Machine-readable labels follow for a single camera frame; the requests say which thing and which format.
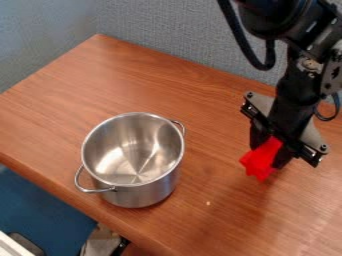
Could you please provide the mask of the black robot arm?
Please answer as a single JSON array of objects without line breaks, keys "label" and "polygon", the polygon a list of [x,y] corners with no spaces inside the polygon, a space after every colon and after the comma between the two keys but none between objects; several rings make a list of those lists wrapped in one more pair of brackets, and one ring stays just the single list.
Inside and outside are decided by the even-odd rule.
[{"label": "black robot arm", "polygon": [[340,103],[342,12],[326,0],[237,0],[245,30],[256,37],[287,44],[287,68],[272,97],[244,94],[243,114],[251,119],[249,147],[269,138],[280,141],[269,166],[280,169],[295,158],[316,166],[328,146],[313,120],[328,118],[319,102]]}]

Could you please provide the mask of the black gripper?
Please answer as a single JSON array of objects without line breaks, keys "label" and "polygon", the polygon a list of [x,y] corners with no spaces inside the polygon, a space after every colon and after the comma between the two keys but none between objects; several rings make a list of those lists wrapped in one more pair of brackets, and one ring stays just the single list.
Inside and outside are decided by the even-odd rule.
[{"label": "black gripper", "polygon": [[308,75],[284,75],[276,85],[275,97],[248,91],[240,112],[249,119],[249,148],[255,150],[273,136],[283,146],[271,167],[281,169],[293,158],[316,167],[328,153],[313,125],[319,102],[318,79]]}]

